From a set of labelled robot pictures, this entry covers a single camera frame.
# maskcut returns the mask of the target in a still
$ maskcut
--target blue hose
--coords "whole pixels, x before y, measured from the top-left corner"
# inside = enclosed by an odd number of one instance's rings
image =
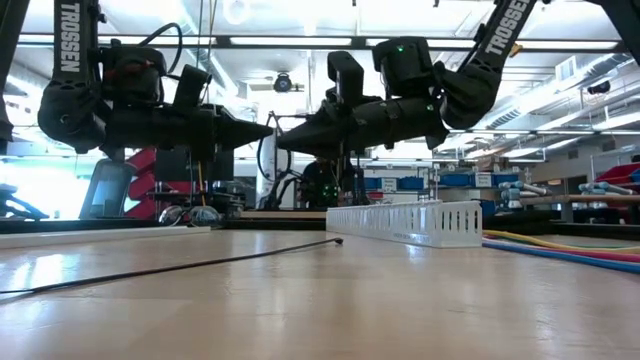
[[[624,271],[632,274],[640,274],[639,264],[629,264],[621,261],[595,259],[587,256],[565,254],[565,253],[556,252],[556,251],[532,249],[532,248],[518,246],[518,245],[483,242],[482,246],[487,248],[492,248],[492,249],[498,249],[498,250],[513,251],[513,252],[518,252],[518,253],[527,254],[527,255],[535,255],[535,256],[542,256],[542,257],[548,257],[553,259],[567,260],[567,261],[572,261],[580,264],[587,264],[587,265],[598,266],[606,269]]]

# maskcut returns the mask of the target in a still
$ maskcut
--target blue storage bin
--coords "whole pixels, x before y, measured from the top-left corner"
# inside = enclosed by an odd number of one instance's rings
[[[482,208],[482,217],[493,216],[496,213],[496,202],[484,199],[473,199],[480,202]]]
[[[380,178],[364,178],[364,188],[366,190],[377,190],[380,189],[380,187]]]
[[[631,173],[631,181],[633,181],[634,184],[640,183],[640,169]]]
[[[440,176],[440,185],[445,186],[469,186],[468,174],[447,174]]]
[[[404,178],[398,179],[398,190],[422,190],[424,189],[424,179],[415,177],[415,176],[407,176]]]
[[[493,186],[498,186],[503,182],[518,181],[518,174],[493,174]]]

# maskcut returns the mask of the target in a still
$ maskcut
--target table surface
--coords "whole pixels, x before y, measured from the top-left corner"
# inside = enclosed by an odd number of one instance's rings
[[[4,250],[0,289],[332,236],[214,231]],[[640,359],[639,298],[631,274],[348,236],[343,246],[4,296],[0,349],[4,359],[64,360]]]

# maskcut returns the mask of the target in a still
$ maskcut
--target yellow cable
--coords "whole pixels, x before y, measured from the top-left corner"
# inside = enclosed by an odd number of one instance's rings
[[[562,244],[552,243],[552,242],[540,240],[538,238],[534,238],[534,237],[531,237],[531,236],[514,234],[514,233],[510,233],[510,232],[506,232],[506,231],[484,230],[483,232],[486,235],[493,235],[493,236],[499,236],[499,237],[504,237],[504,238],[511,238],[511,239],[520,240],[520,241],[528,242],[530,244],[534,244],[534,245],[538,245],[538,246],[544,246],[544,247],[552,248],[552,249],[597,251],[597,252],[622,253],[622,254],[640,254],[640,246],[626,247],[626,248],[616,248],[616,249],[611,249],[611,248],[581,248],[581,247],[577,247],[577,246],[569,246],[569,245],[562,245]]]
[[[204,182],[202,181],[202,161],[198,161],[198,179],[200,182],[200,194],[202,196],[202,206],[207,205],[207,201],[204,197]]]

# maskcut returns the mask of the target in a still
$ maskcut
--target white cable tray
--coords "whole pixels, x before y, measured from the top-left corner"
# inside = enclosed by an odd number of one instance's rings
[[[440,200],[330,208],[327,231],[439,248],[482,246],[477,201]]]

